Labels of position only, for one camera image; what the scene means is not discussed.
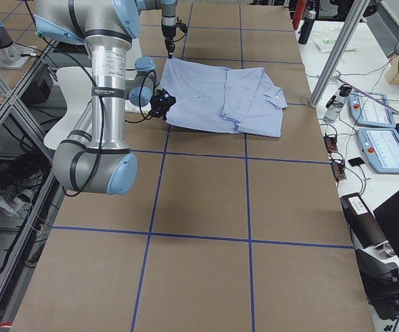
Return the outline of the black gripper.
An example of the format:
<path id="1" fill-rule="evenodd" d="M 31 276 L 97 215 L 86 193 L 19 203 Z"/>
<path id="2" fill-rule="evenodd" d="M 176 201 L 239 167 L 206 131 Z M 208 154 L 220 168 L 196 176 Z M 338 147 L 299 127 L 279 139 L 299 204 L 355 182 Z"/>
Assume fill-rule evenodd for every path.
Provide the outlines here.
<path id="1" fill-rule="evenodd" d="M 167 119 L 167 112 L 176 103 L 176 98 L 165 89 L 157 89 L 156 94 L 150 99 L 151 110 L 149 115 L 153 118 Z"/>
<path id="2" fill-rule="evenodd" d="M 165 39 L 165 47 L 167 49 L 167 58 L 172 59 L 174 56 L 174 51 L 176 48 L 175 43 L 179 42 L 182 38 L 184 38 L 187 35 L 187 25 L 186 24 L 175 24 L 174 26 L 166 26 L 162 25 L 162 33 L 163 37 Z M 179 37 L 178 39 L 175 39 L 176 37 L 176 31 L 179 29 L 183 35 Z"/>

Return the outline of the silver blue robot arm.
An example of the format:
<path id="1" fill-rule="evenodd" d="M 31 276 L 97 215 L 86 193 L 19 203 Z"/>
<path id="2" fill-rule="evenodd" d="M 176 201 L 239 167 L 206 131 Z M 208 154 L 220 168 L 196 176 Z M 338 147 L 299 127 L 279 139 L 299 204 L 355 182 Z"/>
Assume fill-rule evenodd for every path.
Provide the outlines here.
<path id="1" fill-rule="evenodd" d="M 161 30 L 164 37 L 167 57 L 174 56 L 176 42 L 179 42 L 188 33 L 188 27 L 176 14 L 177 1 L 175 0 L 139 0 L 136 1 L 138 12 L 146 10 L 161 11 Z"/>
<path id="2" fill-rule="evenodd" d="M 67 44 L 83 45 L 91 58 L 91 102 L 53 157 L 56 179 L 69 196 L 82 192 L 127 193 L 138 161 L 124 138 L 125 107 L 149 105 L 163 118 L 175 98 L 157 85 L 154 62 L 136 60 L 136 76 L 126 78 L 126 54 L 140 35 L 140 13 L 160 10 L 167 52 L 175 49 L 175 1 L 39 1 L 37 32 Z"/>

